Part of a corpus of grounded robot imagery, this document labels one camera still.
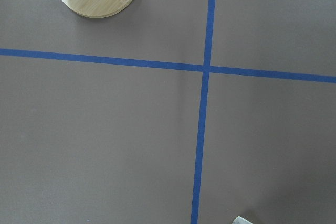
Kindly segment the white milk carton green cap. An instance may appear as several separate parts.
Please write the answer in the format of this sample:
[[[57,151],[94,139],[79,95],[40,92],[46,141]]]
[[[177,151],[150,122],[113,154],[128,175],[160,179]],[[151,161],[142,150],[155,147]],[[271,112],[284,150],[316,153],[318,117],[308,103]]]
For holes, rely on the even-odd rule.
[[[252,223],[241,216],[237,216],[233,220],[232,224],[252,224]]]

